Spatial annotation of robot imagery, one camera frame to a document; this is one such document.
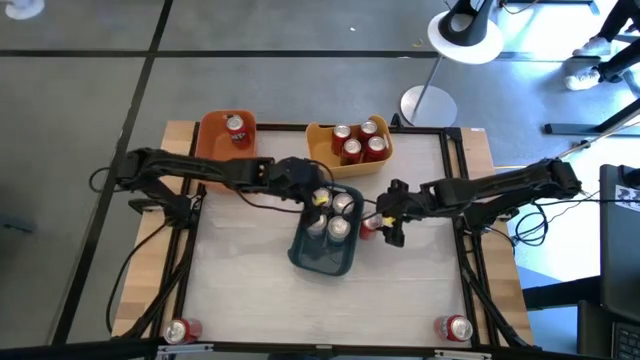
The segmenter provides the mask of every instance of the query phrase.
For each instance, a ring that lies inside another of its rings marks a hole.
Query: black pants
[[[634,0],[618,0],[597,36],[611,42],[629,18],[640,29],[640,8]],[[611,60],[598,64],[598,71],[602,75],[601,80],[618,82],[622,80],[620,74],[637,62],[640,62],[640,39],[632,42]]]

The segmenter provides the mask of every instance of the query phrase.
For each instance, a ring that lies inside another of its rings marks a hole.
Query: yellow bin
[[[384,160],[341,166],[340,156],[331,152],[333,126],[320,127],[318,123],[311,123],[307,126],[306,135],[309,156],[312,160],[320,161],[327,165],[336,179],[377,173],[393,155],[393,144],[391,143],[391,133],[389,133],[386,121],[378,115],[371,116],[369,120],[378,125],[378,136],[381,136],[387,143],[387,156]],[[351,128],[351,137],[357,138],[360,125],[351,125],[349,127]]]

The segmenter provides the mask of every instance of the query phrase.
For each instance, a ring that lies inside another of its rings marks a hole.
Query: can lid
[[[187,326],[181,320],[172,320],[164,330],[164,339],[169,344],[178,344],[187,336]]]
[[[329,220],[329,233],[333,236],[344,237],[351,230],[351,224],[342,216],[335,216]]]
[[[353,210],[353,198],[347,193],[338,194],[333,199],[333,208],[336,209],[336,211],[341,212],[342,209],[344,209],[344,207],[347,205],[349,206],[345,212],[350,212],[351,210]]]
[[[227,120],[227,129],[229,130],[239,130],[242,126],[244,126],[244,121],[238,115],[232,115]]]
[[[336,136],[339,138],[346,138],[351,135],[351,128],[349,128],[347,125],[336,125],[333,128],[333,133],[336,134]]]
[[[362,217],[366,218],[368,216],[371,216],[371,212],[370,211],[364,213],[364,215]],[[362,222],[369,229],[377,229],[380,226],[382,226],[382,215],[381,214],[376,214],[375,216],[372,216],[372,217],[370,217],[370,218],[368,218],[366,220],[362,220]]]
[[[313,192],[313,197],[314,197],[314,204],[316,206],[328,206],[329,204],[327,204],[327,202],[331,202],[331,192],[329,191],[329,189],[327,188],[318,188],[316,189],[316,191]]]
[[[380,136],[374,136],[369,139],[369,148],[373,151],[382,151],[386,147],[384,139]]]
[[[365,134],[375,134],[378,131],[378,125],[371,120],[367,120],[360,125],[360,129]]]
[[[326,225],[327,225],[327,215],[320,214],[320,219],[318,219],[318,221],[314,222],[311,226],[309,226],[309,229],[321,230],[321,229],[324,229]]]
[[[344,143],[344,150],[349,154],[357,154],[361,149],[362,145],[360,145],[360,141],[356,139],[350,139]]]
[[[467,341],[473,335],[473,327],[467,318],[457,316],[451,321],[451,333],[460,341]]]

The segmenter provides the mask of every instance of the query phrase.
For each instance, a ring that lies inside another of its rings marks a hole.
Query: gray floor
[[[160,0],[48,1],[43,14],[29,21],[0,14],[0,48],[146,49],[161,7]],[[182,0],[173,6],[161,49],[424,51],[430,46],[412,44],[427,42],[428,19],[445,9],[440,1]],[[497,165],[554,156],[579,140],[544,136],[544,123],[598,123],[634,99],[625,83],[570,93],[562,76],[589,63],[548,61],[566,58],[597,30],[602,15],[564,5],[535,6],[530,12],[494,18],[503,28],[505,51],[538,54],[543,61],[466,66],[445,60],[434,80],[456,101],[454,125],[487,129]],[[567,30],[564,20],[574,13],[584,21]],[[96,199],[87,177],[108,164],[142,61],[0,58],[0,212],[38,227],[33,235],[0,229],[0,320],[9,325],[0,331],[0,347],[47,341]],[[401,94],[420,84],[432,64],[429,59],[158,59],[129,147],[157,147],[167,120],[199,120],[220,108],[247,108],[262,122],[357,122],[371,114],[390,119]],[[126,204],[130,197],[117,194],[112,202],[70,341],[108,337],[104,307],[139,221]],[[545,264],[543,256],[531,253],[518,261],[535,267]],[[562,267],[554,271],[556,278],[569,276]]]

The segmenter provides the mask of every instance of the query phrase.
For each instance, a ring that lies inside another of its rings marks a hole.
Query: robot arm
[[[149,205],[160,205],[166,219],[177,228],[188,226],[191,200],[173,193],[160,181],[165,175],[218,182],[242,193],[303,202],[306,209],[314,208],[313,192],[324,181],[317,165],[295,157],[276,163],[267,157],[212,161],[149,148],[128,152],[119,167],[116,183],[127,191],[139,190],[149,198],[132,200],[129,204],[138,212]],[[310,222],[318,215],[305,213]]]
[[[404,246],[402,223],[427,217],[464,217],[467,230],[480,232],[503,214],[542,198],[571,199],[581,191],[571,165],[544,159],[524,169],[475,180],[443,179],[420,185],[417,193],[394,179],[385,194],[378,196],[376,210],[390,219],[384,227],[385,241]],[[486,202],[476,202],[492,198]]]

